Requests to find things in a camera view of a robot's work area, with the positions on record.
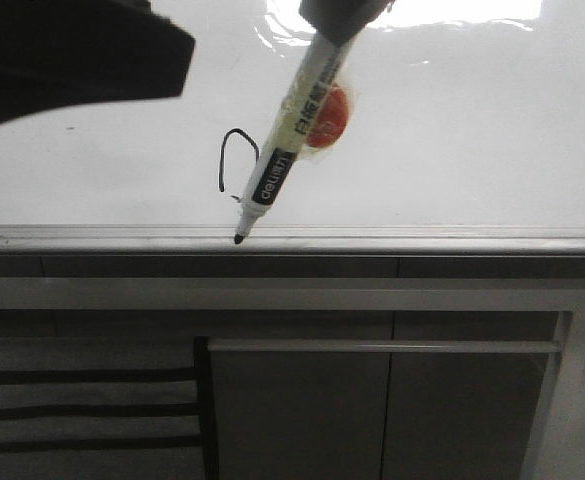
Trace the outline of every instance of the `cabinet handle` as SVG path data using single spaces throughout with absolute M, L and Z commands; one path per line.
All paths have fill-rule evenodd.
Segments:
M 559 342 L 213 338 L 211 352 L 558 353 Z

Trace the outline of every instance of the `red magnet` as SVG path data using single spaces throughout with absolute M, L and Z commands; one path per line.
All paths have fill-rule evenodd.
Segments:
M 310 147 L 325 148 L 341 137 L 350 116 L 350 107 L 345 91 L 334 84 L 328 93 L 323 108 L 317 116 L 306 143 Z

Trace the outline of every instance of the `metal frame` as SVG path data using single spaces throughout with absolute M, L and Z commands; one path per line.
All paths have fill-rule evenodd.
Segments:
M 1 253 L 283 255 L 585 255 L 585 227 L 0 225 Z
M 0 309 L 585 310 L 585 280 L 0 277 Z
M 555 311 L 551 342 L 216 340 L 213 351 L 544 352 L 546 375 L 522 480 L 562 478 L 585 366 L 585 280 L 0 278 L 0 309 Z

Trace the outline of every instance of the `white surface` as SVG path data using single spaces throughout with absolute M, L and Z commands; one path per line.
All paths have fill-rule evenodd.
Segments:
M 197 39 L 183 97 L 0 126 L 0 225 L 230 232 L 228 194 L 254 159 L 230 140 L 219 193 L 221 140 L 233 127 L 265 140 L 311 36 L 296 3 L 154 0 Z M 360 35 L 345 79 L 346 133 L 294 166 L 260 226 L 585 232 L 585 2 L 398 0 Z

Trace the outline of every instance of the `marker label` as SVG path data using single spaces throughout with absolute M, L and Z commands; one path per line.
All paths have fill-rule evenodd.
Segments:
M 274 203 L 274 199 L 279 194 L 281 185 L 283 185 L 285 177 L 288 176 L 297 155 L 280 148 L 274 150 L 261 176 L 261 180 L 259 180 L 259 184 L 254 190 L 253 201 L 261 205 L 272 205 Z

